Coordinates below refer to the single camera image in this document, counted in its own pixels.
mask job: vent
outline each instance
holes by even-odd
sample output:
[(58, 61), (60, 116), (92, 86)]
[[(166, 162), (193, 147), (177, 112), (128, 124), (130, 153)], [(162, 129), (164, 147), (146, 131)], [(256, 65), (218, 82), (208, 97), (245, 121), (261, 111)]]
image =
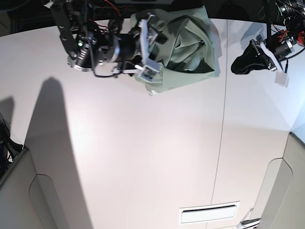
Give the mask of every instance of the vent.
[(181, 208), (179, 224), (203, 223), (233, 219), (236, 216), (239, 201), (204, 207)]

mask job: rectangular slot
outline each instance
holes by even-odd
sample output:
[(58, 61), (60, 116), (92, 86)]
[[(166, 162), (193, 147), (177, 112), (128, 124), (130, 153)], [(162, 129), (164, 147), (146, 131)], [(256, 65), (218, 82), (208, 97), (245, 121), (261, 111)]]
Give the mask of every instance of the rectangular slot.
[(179, 223), (189, 224), (233, 219), (237, 213), (238, 205), (239, 202), (204, 207), (181, 208)]

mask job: white table surface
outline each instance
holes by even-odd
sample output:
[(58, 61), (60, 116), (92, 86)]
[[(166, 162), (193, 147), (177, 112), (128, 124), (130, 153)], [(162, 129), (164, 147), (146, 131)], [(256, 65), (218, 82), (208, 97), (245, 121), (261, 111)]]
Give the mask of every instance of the white table surface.
[(55, 27), (0, 38), (12, 138), (23, 143), (30, 126), (36, 172), (52, 178), (71, 228), (203, 228), (179, 226), (179, 208), (241, 201), (235, 219), (207, 224), (214, 229), (254, 206), (305, 99), (304, 55), (289, 62), (288, 88), (269, 71), (234, 75), (231, 64), (265, 27), (212, 23), (219, 77), (153, 97), (132, 77), (68, 67)]

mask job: white plastic part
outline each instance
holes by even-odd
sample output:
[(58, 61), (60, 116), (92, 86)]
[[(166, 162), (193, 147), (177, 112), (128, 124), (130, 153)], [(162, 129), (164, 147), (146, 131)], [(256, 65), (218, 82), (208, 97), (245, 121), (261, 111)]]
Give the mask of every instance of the white plastic part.
[(280, 65), (280, 63), (277, 61), (274, 54), (268, 50), (264, 44), (264, 42), (260, 43), (260, 46), (264, 53), (271, 58), (273, 63), (275, 64), (277, 68), (276, 76), (275, 76), (275, 83), (277, 83), (280, 86), (287, 87), (288, 86), (288, 74), (283, 72), (283, 69)]
[(234, 202), (204, 207), (181, 208), (179, 224), (233, 219), (236, 216), (238, 206), (239, 202)]

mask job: green cloth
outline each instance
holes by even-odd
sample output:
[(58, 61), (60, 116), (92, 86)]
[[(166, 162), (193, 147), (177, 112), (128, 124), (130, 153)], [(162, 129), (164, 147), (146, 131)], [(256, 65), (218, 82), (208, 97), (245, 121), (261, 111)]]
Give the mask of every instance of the green cloth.
[[(160, 9), (145, 10), (157, 16), (150, 24), (168, 38), (165, 44), (156, 43), (151, 48), (155, 61), (163, 65), (152, 82), (135, 79), (145, 84), (150, 94), (161, 93), (177, 87), (217, 77), (214, 49), (205, 7), (166, 12)], [(130, 19), (131, 28), (137, 23), (139, 14)]]

